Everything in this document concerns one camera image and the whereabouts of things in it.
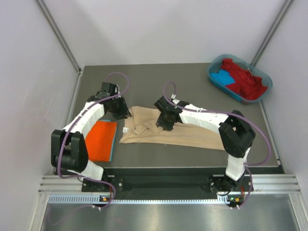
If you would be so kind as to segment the beige t shirt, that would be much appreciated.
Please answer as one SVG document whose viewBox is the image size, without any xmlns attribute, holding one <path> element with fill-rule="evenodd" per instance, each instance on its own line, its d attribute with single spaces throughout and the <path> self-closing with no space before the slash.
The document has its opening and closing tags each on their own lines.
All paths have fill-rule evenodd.
<svg viewBox="0 0 308 231">
<path fill-rule="evenodd" d="M 129 109 L 120 143 L 158 143 L 224 150 L 218 134 L 195 125 L 176 123 L 171 131 L 156 126 L 160 111 L 140 106 Z"/>
</svg>

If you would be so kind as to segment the aluminium corner post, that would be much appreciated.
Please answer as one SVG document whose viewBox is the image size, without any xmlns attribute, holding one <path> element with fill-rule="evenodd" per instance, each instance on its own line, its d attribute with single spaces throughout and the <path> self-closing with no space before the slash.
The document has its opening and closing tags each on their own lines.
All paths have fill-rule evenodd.
<svg viewBox="0 0 308 231">
<path fill-rule="evenodd" d="M 66 54 L 68 60 L 72 64 L 73 68 L 79 73 L 81 71 L 81 67 L 77 63 L 73 53 L 71 52 L 67 42 L 65 41 L 64 36 L 62 35 L 56 21 L 54 20 L 52 14 L 50 13 L 45 1 L 43 0 L 34 0 L 37 4 L 38 8 L 42 12 L 44 18 L 47 20 L 48 25 L 50 26 L 52 32 L 54 33 L 56 39 L 60 43 L 64 53 Z"/>
<path fill-rule="evenodd" d="M 269 45 L 271 39 L 273 38 L 275 32 L 281 25 L 284 17 L 287 15 L 288 11 L 292 7 L 294 0 L 285 0 L 280 8 L 278 14 L 275 16 L 274 21 L 271 23 L 269 30 L 267 31 L 264 39 L 262 40 L 256 54 L 254 55 L 252 62 L 250 63 L 252 66 L 256 66 L 259 62 L 262 54 L 264 53 L 265 49 Z"/>
</svg>

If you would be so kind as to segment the teal plastic basket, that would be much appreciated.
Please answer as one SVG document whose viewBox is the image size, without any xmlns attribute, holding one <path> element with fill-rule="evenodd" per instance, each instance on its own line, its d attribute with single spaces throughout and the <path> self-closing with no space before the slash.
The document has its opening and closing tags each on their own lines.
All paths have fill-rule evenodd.
<svg viewBox="0 0 308 231">
<path fill-rule="evenodd" d="M 212 61 L 207 75 L 215 87 L 243 104 L 260 102 L 273 86 L 267 74 L 231 54 Z"/>
</svg>

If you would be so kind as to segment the light blue folded t shirt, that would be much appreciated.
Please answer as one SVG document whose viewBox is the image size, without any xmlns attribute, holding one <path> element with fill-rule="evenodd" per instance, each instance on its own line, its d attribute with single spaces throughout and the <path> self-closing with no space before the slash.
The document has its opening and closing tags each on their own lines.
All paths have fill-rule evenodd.
<svg viewBox="0 0 308 231">
<path fill-rule="evenodd" d="M 104 150 L 104 158 L 102 161 L 111 162 L 115 144 L 115 136 L 117 131 L 117 123 L 111 120 L 101 120 L 100 121 L 106 132 L 103 134 L 103 139 L 108 142 L 108 149 Z"/>
</svg>

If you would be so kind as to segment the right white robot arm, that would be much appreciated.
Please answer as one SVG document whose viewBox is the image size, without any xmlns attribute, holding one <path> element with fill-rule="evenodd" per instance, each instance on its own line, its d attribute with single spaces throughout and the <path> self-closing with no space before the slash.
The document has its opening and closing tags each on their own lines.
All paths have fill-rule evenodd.
<svg viewBox="0 0 308 231">
<path fill-rule="evenodd" d="M 182 123 L 205 128 L 220 135 L 223 148 L 228 153 L 225 186 L 234 191 L 242 185 L 244 165 L 256 136 L 246 121 L 232 115 L 209 113 L 185 101 L 168 101 L 163 96 L 154 105 L 160 111 L 156 126 L 165 131 L 172 131 L 176 123 Z"/>
</svg>

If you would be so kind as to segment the orange folded t shirt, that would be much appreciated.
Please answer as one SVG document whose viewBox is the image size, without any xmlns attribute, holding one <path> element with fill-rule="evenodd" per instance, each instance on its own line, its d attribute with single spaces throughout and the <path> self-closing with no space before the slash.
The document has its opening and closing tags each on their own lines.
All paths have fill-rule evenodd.
<svg viewBox="0 0 308 231">
<path fill-rule="evenodd" d="M 108 149 L 108 142 L 103 139 L 106 132 L 100 121 L 97 121 L 87 134 L 85 143 L 89 155 L 89 160 L 93 162 L 104 162 L 104 150 Z"/>
</svg>

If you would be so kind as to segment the left aluminium corner post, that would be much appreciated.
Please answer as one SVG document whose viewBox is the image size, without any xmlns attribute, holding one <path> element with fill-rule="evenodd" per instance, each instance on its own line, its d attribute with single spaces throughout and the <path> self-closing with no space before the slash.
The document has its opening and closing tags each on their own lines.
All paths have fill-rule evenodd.
<svg viewBox="0 0 308 231">
<path fill-rule="evenodd" d="M 50 26 L 52 32 L 54 33 L 56 39 L 60 43 L 64 53 L 66 54 L 68 60 L 72 64 L 73 68 L 79 73 L 81 71 L 81 67 L 77 63 L 73 53 L 71 52 L 67 42 L 65 41 L 64 36 L 62 35 L 56 21 L 54 20 L 52 14 L 50 13 L 45 1 L 43 0 L 34 0 L 37 4 L 38 8 L 42 12 L 44 18 L 47 20 L 48 25 Z"/>
</svg>

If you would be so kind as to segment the red t shirt in basket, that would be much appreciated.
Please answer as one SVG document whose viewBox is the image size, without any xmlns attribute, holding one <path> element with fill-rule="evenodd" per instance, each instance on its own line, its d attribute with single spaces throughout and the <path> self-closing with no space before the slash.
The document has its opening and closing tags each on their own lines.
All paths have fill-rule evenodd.
<svg viewBox="0 0 308 231">
<path fill-rule="evenodd" d="M 240 68 L 232 59 L 223 59 L 221 69 L 229 72 L 235 80 L 234 84 L 226 87 L 244 99 L 256 100 L 268 89 L 262 84 L 261 77 L 254 76 L 248 70 Z"/>
</svg>

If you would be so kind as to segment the blue t shirt in basket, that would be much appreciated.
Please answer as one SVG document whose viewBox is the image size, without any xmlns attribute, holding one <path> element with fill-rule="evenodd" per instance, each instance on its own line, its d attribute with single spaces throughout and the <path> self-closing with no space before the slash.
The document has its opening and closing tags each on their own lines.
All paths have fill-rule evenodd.
<svg viewBox="0 0 308 231">
<path fill-rule="evenodd" d="M 210 76 L 223 86 L 234 84 L 235 80 L 230 76 L 229 72 L 225 70 L 219 70 L 217 73 L 211 73 Z"/>
</svg>

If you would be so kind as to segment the right aluminium corner post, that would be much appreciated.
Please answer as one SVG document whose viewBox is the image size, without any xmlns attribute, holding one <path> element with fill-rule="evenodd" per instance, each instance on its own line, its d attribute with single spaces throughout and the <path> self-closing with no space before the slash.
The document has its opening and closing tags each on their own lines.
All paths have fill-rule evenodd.
<svg viewBox="0 0 308 231">
<path fill-rule="evenodd" d="M 262 40 L 256 54 L 254 55 L 252 62 L 250 63 L 252 66 L 256 66 L 259 62 L 262 54 L 264 53 L 265 49 L 269 45 L 271 39 L 273 38 L 275 32 L 281 25 L 284 17 L 287 15 L 288 11 L 292 7 L 294 0 L 285 0 L 280 8 L 278 14 L 275 16 L 274 21 L 271 23 L 269 30 L 267 31 L 264 39 Z"/>
</svg>

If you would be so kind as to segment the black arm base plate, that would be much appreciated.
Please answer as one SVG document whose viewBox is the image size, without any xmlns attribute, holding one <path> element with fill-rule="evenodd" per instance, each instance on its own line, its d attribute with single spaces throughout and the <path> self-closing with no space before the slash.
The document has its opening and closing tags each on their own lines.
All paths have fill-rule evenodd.
<svg viewBox="0 0 308 231">
<path fill-rule="evenodd" d="M 117 193 L 133 189 L 196 189 L 206 193 L 247 192 L 251 185 L 248 173 L 233 181 L 222 167 L 176 168 L 107 168 L 106 181 Z"/>
</svg>

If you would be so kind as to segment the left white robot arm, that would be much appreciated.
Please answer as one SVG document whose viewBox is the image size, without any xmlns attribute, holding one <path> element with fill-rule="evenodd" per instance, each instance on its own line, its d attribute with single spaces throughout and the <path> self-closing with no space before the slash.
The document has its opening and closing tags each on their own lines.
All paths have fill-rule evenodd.
<svg viewBox="0 0 308 231">
<path fill-rule="evenodd" d="M 51 134 L 51 165 L 58 170 L 92 179 L 92 185 L 99 191 L 108 188 L 109 179 L 104 168 L 89 159 L 85 138 L 95 123 L 108 112 L 116 120 L 130 116 L 118 85 L 104 82 L 101 90 L 88 98 L 70 124 Z"/>
</svg>

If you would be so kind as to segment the aluminium frame rail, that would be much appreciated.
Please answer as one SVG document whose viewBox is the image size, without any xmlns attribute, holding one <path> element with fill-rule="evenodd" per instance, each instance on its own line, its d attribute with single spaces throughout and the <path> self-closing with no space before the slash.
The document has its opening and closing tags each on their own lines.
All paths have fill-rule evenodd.
<svg viewBox="0 0 308 231">
<path fill-rule="evenodd" d="M 212 180 L 221 175 L 207 178 L 206 176 L 111 176 L 109 178 L 117 192 L 127 192 L 132 189 L 200 189 L 202 192 L 210 192 Z M 244 191 L 248 192 L 253 186 L 253 193 L 263 194 L 289 194 L 299 193 L 300 187 L 295 175 L 290 174 L 257 174 L 244 176 Z M 61 179 L 58 176 L 44 176 L 38 192 L 41 194 L 53 193 L 107 193 L 108 185 L 99 184 L 77 178 Z"/>
</svg>

